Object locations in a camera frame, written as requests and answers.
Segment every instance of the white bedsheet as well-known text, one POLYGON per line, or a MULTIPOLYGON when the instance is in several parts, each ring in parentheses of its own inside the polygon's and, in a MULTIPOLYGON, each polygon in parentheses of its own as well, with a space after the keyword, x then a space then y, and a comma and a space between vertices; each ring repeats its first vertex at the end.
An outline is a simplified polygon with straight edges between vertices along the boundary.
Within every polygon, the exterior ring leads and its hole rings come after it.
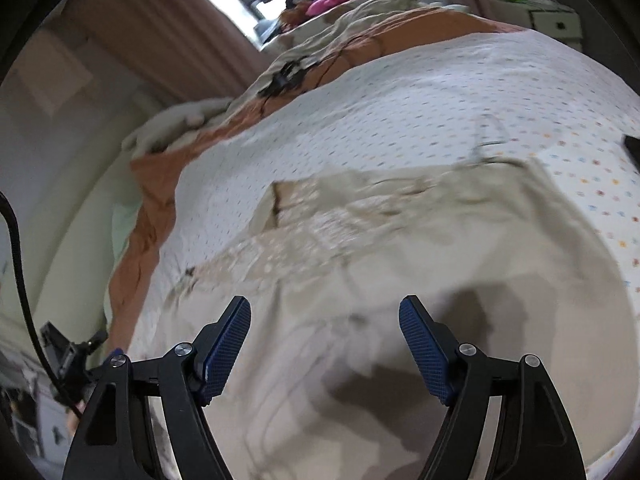
MULTIPOLYGON (((129 354, 147 357, 159 312, 184 271, 245 226, 273 180, 327 166, 370 170, 485 155, 538 157, 602 234, 640 314, 640 178, 620 140, 636 136, 640 98, 617 76, 534 31, 473 34, 383 57, 304 94, 182 173, 175 228, 161 250, 129 354)), ((589 468, 603 478, 629 434, 589 468)))

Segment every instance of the black clamp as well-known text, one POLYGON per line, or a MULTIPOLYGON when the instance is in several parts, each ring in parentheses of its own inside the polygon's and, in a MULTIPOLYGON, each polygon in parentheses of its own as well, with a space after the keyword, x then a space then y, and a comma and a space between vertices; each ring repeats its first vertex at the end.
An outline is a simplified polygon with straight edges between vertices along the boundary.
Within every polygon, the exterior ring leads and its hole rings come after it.
POLYGON ((311 66, 303 68, 302 61, 304 57, 288 61, 284 66, 271 77, 269 86, 258 92, 258 97, 277 97, 283 92, 293 90, 302 85, 305 80, 306 73, 311 66))
POLYGON ((230 480, 202 407, 222 393, 250 323, 249 302, 236 296, 193 343, 180 343, 158 359, 132 363, 118 354, 105 362, 63 478, 164 479, 147 399, 159 396, 182 478, 230 480))
POLYGON ((489 397, 502 397, 486 480, 584 480, 569 418, 540 359, 487 357, 460 344, 416 296, 402 300, 400 328, 431 395, 449 407, 419 480, 466 480, 489 397))
MULTIPOLYGON (((399 308, 400 328, 432 395, 449 407, 418 480, 467 480, 491 396, 502 397, 486 480, 585 480, 574 432, 540 359, 487 357, 460 344, 416 296, 399 308)), ((69 451, 65 480, 163 480, 149 396, 159 396, 184 480, 232 480, 202 407, 222 393, 248 333, 251 309, 236 296, 193 343, 132 363, 124 354, 92 370, 99 377, 69 451)))
MULTIPOLYGON (((47 322, 40 329, 40 336, 44 342, 44 351, 51 368, 71 400, 77 404, 88 398, 91 388, 98 378, 90 370, 87 370, 86 360, 100 348, 102 343, 107 341, 107 333, 104 330, 99 330, 89 341, 76 344, 63 336, 51 322, 47 322)), ((51 391, 57 402, 65 403, 59 391, 53 387, 51 391)))

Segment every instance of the grey cloth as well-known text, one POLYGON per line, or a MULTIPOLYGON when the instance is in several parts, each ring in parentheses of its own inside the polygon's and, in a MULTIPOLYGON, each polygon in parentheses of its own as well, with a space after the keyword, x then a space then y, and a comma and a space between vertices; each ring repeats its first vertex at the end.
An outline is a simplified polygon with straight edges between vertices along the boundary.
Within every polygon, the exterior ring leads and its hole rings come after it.
POLYGON ((175 287, 148 357, 192 340, 235 294, 252 326, 205 413, 238 480, 418 476, 444 408, 398 327, 407 294, 487 354, 539 355, 587 464, 631 422, 638 353, 617 266, 535 161, 274 184, 244 233, 175 287))

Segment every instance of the bed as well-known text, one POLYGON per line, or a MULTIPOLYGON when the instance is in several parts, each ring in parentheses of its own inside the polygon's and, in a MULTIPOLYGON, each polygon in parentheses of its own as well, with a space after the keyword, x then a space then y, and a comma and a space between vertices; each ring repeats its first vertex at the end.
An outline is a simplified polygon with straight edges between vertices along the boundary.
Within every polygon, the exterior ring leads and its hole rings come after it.
MULTIPOLYGON (((290 32, 280 34, 273 40, 264 44, 260 51, 265 53, 270 59, 275 59, 280 54, 289 50, 291 47, 297 46, 303 43, 308 38, 322 33, 327 27, 329 27, 339 16, 343 15, 348 10, 355 9, 357 6, 368 2, 369 0, 351 0, 337 7, 334 7, 327 12, 322 13, 320 16, 316 16, 308 20, 308 22, 297 26, 290 32)), ((422 0, 425 3, 441 2, 443 4, 449 3, 448 0, 422 0)))
MULTIPOLYGON (((535 31, 420 6, 378 20, 345 16, 277 59, 222 124, 179 149, 133 161, 143 208, 110 283, 112 346, 133 359, 155 357, 178 342, 172 333, 199 330, 180 317, 180 298, 208 262, 251 230, 273 182, 327 168, 451 166, 478 156, 487 141, 484 157, 535 159, 615 260, 638 368, 640 179, 620 143, 623 134, 638 135, 638 96, 601 65, 535 31), (318 63, 300 88, 257 96, 278 67, 310 45, 318 63)), ((211 307, 212 320, 220 307, 211 307)), ((635 380, 625 395, 625 429, 588 458, 591 480, 607 475, 634 436, 637 391, 635 380)), ((157 407, 156 417, 166 447, 157 407)), ((170 453, 162 453, 175 474, 170 453)), ((291 475, 282 464, 269 471, 291 475)))

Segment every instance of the white wall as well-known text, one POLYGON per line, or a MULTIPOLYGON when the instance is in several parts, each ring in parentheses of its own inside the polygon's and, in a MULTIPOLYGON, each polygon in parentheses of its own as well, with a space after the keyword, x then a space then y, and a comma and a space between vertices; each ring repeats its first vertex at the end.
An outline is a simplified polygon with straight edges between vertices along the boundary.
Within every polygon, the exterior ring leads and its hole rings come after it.
MULTIPOLYGON (((22 225, 65 165, 142 84, 61 18, 49 26, 93 74, 95 82, 53 118, 38 108, 17 74, 10 74, 0 86, 0 190, 22 225)), ((1 221, 0 274, 9 256, 6 226, 1 221)))

